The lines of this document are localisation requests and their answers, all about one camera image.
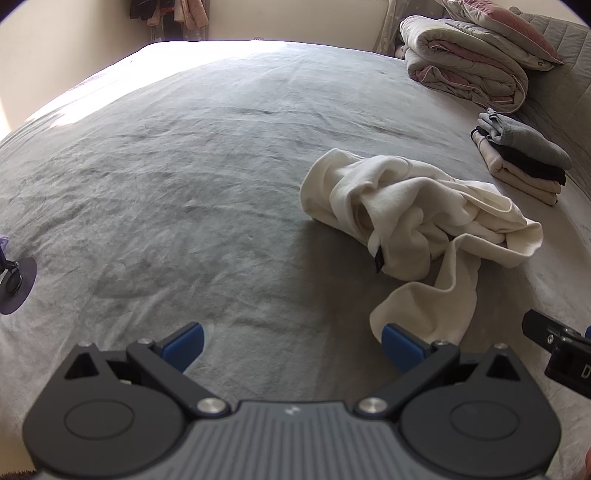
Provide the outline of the white cream sweatshirt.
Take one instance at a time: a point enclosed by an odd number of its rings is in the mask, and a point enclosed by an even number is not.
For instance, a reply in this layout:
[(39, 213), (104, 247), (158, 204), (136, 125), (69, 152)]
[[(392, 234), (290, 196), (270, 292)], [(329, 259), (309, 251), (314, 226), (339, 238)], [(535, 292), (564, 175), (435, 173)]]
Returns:
[(377, 338), (396, 323), (427, 342), (460, 342), (482, 261), (514, 268), (543, 244), (541, 224), (494, 185), (400, 156), (332, 149), (308, 170), (300, 199), (308, 216), (361, 242), (402, 281), (370, 314)]

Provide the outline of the folded beige garment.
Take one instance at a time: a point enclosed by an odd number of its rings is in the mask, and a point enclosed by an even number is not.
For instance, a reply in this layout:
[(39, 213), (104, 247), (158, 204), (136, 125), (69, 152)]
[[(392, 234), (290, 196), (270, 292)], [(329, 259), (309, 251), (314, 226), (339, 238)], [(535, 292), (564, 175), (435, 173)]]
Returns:
[(532, 177), (506, 161), (478, 130), (471, 132), (471, 138), (493, 177), (544, 204), (549, 206), (557, 204), (558, 195), (561, 193), (561, 186), (558, 182)]

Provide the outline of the grey quilted headboard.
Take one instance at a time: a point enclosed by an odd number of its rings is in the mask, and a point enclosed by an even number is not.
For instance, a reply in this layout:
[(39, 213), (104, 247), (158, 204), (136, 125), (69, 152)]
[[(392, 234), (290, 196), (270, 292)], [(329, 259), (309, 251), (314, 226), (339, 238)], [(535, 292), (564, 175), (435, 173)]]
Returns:
[(542, 33), (563, 63), (529, 74), (528, 97), (517, 117), (571, 157), (570, 178), (590, 192), (591, 36), (585, 25), (511, 9)]

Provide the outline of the folded black garment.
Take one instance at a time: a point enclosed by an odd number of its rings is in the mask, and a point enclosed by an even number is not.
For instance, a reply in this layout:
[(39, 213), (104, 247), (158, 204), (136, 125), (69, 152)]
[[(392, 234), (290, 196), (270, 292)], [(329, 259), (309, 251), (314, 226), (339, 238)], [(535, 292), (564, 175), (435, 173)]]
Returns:
[(564, 186), (566, 184), (566, 174), (562, 168), (553, 165), (548, 165), (538, 160), (532, 159), (528, 157), (526, 154), (512, 147), (507, 147), (494, 143), (492, 141), (491, 136), (488, 135), (486, 130), (481, 126), (476, 127), (471, 132), (472, 135), (475, 135), (476, 133), (483, 137), (492, 147), (492, 149), (496, 153), (498, 153), (504, 160), (518, 167), (520, 170), (527, 173), (528, 175), (538, 179), (556, 181), (561, 186)]

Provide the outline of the grey bed blanket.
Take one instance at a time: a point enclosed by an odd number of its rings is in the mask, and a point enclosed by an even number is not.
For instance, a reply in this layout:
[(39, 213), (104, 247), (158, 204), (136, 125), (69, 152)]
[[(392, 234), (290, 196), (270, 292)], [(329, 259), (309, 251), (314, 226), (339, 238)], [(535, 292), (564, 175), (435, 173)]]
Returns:
[(29, 467), (23, 419), (81, 341), (200, 322), (189, 374), (229, 401), (391, 381), (369, 317), (397, 282), (304, 214), (301, 181), (334, 148), (486, 181), (478, 112), (401, 60), (263, 41), (154, 44), (46, 105), (1, 145), (7, 253), (39, 267), (1, 321), (2, 470)]

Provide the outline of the hanging dark clothes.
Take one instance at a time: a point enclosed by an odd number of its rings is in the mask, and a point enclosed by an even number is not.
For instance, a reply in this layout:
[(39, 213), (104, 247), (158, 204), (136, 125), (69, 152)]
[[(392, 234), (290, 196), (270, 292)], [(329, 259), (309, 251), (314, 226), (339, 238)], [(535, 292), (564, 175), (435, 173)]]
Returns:
[(158, 25), (167, 14), (188, 30), (198, 30), (209, 24), (205, 2), (201, 0), (132, 0), (129, 3), (129, 18), (145, 21), (148, 26)]

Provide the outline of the pink grey pillow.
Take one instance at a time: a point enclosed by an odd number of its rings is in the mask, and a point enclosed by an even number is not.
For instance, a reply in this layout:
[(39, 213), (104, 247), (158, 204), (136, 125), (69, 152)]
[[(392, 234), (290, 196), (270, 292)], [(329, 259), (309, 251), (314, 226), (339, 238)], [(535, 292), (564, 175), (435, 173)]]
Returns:
[(564, 62), (530, 23), (494, 1), (443, 0), (446, 23), (496, 47), (529, 70), (547, 72)]

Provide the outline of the folded grey pink quilt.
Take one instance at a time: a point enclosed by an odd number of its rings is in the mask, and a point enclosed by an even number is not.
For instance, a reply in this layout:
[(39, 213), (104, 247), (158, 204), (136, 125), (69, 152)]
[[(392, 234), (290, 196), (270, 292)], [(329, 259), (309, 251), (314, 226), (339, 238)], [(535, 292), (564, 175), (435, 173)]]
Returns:
[(509, 114), (526, 99), (524, 69), (496, 46), (449, 24), (414, 15), (401, 22), (409, 77), (434, 90)]

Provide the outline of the folded grey garment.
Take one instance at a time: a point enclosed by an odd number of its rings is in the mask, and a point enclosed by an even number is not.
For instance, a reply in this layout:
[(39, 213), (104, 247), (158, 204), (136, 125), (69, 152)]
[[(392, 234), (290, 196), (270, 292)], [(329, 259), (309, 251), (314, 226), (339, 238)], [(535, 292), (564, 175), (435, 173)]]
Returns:
[(495, 144), (512, 148), (546, 165), (570, 170), (570, 155), (538, 130), (489, 108), (478, 115), (478, 125)]

